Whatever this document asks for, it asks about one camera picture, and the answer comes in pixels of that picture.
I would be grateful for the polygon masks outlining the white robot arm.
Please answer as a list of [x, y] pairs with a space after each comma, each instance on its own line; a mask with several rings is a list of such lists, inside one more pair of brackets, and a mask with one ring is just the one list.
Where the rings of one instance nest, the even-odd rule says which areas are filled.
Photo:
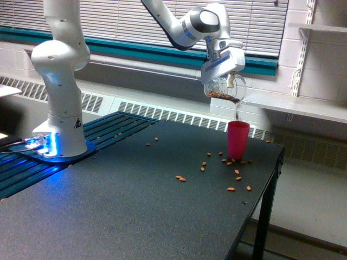
[[[31, 61], [42, 76], [48, 95], [48, 119], [33, 130], [36, 141], [27, 143], [45, 158], [71, 158], [87, 152], [82, 126], [81, 90], [74, 73], [90, 59], [80, 22], [79, 1], [44, 1], [44, 17], [53, 38], [37, 45]], [[202, 83], [226, 76], [229, 80], [245, 67], [240, 41], [230, 37], [230, 22], [222, 4], [191, 9], [177, 19], [163, 1], [143, 1], [173, 46], [188, 50], [198, 41], [207, 44], [201, 68]]]

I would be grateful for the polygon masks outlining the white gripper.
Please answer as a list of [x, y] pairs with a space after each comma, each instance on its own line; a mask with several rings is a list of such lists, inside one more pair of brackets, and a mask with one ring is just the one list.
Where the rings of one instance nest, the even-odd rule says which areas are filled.
[[227, 88], [234, 88], [236, 72], [245, 67], [245, 51], [241, 41], [230, 38], [206, 40], [207, 59], [201, 67], [201, 83], [227, 75]]

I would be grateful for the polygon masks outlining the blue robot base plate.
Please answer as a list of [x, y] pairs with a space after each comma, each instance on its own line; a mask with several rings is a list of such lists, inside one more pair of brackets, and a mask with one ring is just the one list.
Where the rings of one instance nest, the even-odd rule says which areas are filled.
[[21, 155], [39, 161], [49, 164], [74, 164], [84, 158], [87, 158], [88, 156], [95, 153], [96, 145], [91, 141], [86, 141], [87, 145], [87, 151], [81, 155], [77, 155], [74, 157], [54, 157], [54, 158], [46, 158], [42, 155], [39, 155], [35, 151], [27, 151], [27, 152], [20, 152]]

